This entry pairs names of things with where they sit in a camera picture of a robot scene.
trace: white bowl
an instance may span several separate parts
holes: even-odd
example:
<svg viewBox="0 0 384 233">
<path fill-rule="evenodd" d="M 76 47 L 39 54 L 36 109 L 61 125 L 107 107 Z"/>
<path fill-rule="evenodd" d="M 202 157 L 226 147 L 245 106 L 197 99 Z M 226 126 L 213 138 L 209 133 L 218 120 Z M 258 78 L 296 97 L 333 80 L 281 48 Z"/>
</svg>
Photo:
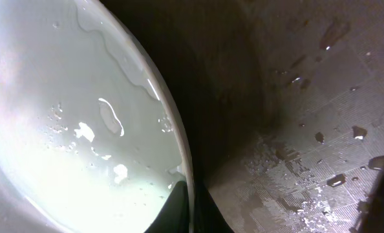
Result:
<svg viewBox="0 0 384 233">
<path fill-rule="evenodd" d="M 193 206 L 191 174 L 162 77 L 100 2 L 0 0 L 0 232 L 143 232 L 177 181 Z"/>
</svg>

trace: black object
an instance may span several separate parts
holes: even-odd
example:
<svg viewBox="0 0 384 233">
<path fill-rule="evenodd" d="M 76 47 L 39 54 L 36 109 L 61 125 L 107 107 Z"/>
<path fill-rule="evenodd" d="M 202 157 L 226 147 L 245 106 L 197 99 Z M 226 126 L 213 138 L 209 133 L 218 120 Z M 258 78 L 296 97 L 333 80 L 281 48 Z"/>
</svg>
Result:
<svg viewBox="0 0 384 233">
<path fill-rule="evenodd" d="M 233 232 L 225 222 L 208 190 L 202 183 L 195 186 L 194 232 Z M 189 232 L 189 201 L 187 185 L 176 183 L 165 205 L 155 221 L 146 230 L 148 233 L 187 233 Z"/>
<path fill-rule="evenodd" d="M 155 221 L 146 232 L 186 233 L 188 231 L 189 200 L 187 186 L 184 181 L 179 181 L 176 183 Z"/>
</svg>

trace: water droplet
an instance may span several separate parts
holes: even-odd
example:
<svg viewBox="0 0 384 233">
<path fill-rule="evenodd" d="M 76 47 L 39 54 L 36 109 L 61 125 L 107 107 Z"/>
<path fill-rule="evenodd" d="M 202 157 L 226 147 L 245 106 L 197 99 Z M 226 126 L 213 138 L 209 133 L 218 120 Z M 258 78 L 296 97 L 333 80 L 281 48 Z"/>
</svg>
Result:
<svg viewBox="0 0 384 233">
<path fill-rule="evenodd" d="M 160 124 L 161 130 L 164 133 L 172 132 L 172 123 L 169 117 L 164 113 L 163 117 L 158 119 L 158 123 Z"/>
<path fill-rule="evenodd" d="M 333 188 L 338 187 L 344 183 L 346 183 L 346 177 L 344 174 L 336 175 L 327 181 L 327 185 Z"/>
<path fill-rule="evenodd" d="M 60 116 L 57 112 L 54 112 L 54 116 L 55 116 L 58 120 L 61 120 L 61 116 Z"/>
<path fill-rule="evenodd" d="M 320 40 L 320 49 L 329 50 L 350 31 L 350 23 L 334 19 Z"/>
<path fill-rule="evenodd" d="M 350 91 L 356 91 L 357 89 L 359 89 L 360 87 L 356 86 L 356 87 L 351 87 L 350 88 Z"/>
<path fill-rule="evenodd" d="M 311 84 L 311 81 L 309 79 L 305 79 L 303 82 L 301 82 L 300 89 L 305 90 L 307 89 Z"/>
<path fill-rule="evenodd" d="M 301 80 L 301 77 L 298 74 L 293 75 L 288 82 L 285 84 L 286 87 L 289 87 L 291 84 Z"/>
<path fill-rule="evenodd" d="M 55 22 L 52 24 L 52 26 L 53 26 L 54 28 L 58 28 L 58 27 L 60 27 L 60 23 L 58 23 L 57 21 L 55 21 Z"/>
<path fill-rule="evenodd" d="M 353 126 L 353 137 L 355 139 L 363 140 L 367 135 L 367 130 L 359 126 Z"/>
<path fill-rule="evenodd" d="M 370 159 L 367 166 L 371 170 L 384 170 L 384 156 Z"/>
<path fill-rule="evenodd" d="M 320 143 L 324 144 L 324 135 L 321 132 L 315 134 L 315 139 Z"/>
<path fill-rule="evenodd" d="M 52 129 L 52 131 L 54 132 L 54 133 L 61 133 L 62 132 L 62 130 L 61 129 Z"/>
</svg>

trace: dark floor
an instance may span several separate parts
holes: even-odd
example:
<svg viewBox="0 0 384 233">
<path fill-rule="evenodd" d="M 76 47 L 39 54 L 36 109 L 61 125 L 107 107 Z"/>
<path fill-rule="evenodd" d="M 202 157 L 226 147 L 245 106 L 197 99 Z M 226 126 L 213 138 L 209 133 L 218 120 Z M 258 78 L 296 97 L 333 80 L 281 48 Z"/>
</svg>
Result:
<svg viewBox="0 0 384 233">
<path fill-rule="evenodd" d="M 102 2 L 165 78 L 235 232 L 357 227 L 384 155 L 384 0 Z"/>
</svg>

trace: water puddle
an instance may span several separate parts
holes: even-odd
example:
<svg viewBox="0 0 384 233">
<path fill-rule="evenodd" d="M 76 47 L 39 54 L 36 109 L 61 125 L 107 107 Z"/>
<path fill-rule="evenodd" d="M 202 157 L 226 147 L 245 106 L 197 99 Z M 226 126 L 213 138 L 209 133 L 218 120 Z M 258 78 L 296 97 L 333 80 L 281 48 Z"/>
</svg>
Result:
<svg viewBox="0 0 384 233">
<path fill-rule="evenodd" d="M 384 156 L 370 159 L 367 166 L 371 170 L 384 171 Z"/>
</svg>

